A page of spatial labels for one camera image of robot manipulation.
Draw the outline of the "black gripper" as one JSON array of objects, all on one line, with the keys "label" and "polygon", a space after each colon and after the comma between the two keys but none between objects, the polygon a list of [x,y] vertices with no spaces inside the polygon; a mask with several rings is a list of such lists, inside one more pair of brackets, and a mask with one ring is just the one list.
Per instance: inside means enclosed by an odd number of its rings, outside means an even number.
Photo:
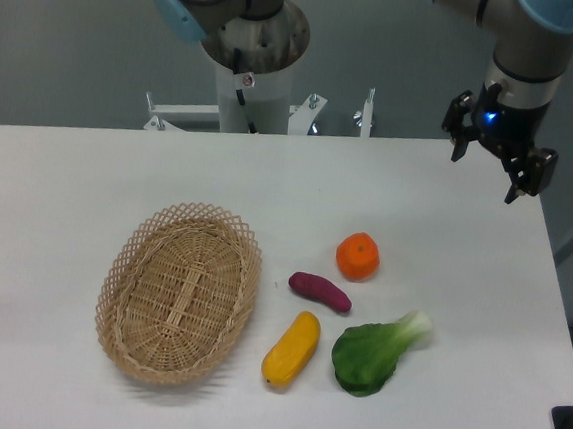
[{"label": "black gripper", "polygon": [[[450,135],[452,162],[462,159],[468,143],[475,141],[503,160],[511,183],[504,202],[511,204],[520,196],[535,197],[547,188],[559,153],[550,148],[537,148],[535,144],[535,135],[550,103],[517,108],[500,103],[501,97],[501,86],[483,85],[476,105],[473,92],[463,91],[451,100],[442,129]],[[470,113],[471,124],[466,126],[464,119]]]}]

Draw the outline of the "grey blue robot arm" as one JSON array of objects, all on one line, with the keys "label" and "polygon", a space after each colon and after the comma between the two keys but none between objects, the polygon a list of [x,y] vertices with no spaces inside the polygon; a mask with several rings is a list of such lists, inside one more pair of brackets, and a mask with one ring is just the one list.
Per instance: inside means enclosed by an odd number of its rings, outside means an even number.
[{"label": "grey blue robot arm", "polygon": [[[573,0],[431,0],[472,19],[496,37],[478,93],[451,100],[442,121],[452,159],[478,142],[510,177],[506,199],[540,194],[558,154],[535,134],[573,55]],[[199,43],[220,68],[220,127],[233,133],[284,133],[289,105],[264,77],[284,72],[307,50],[306,16],[289,0],[154,0],[182,41]]]}]

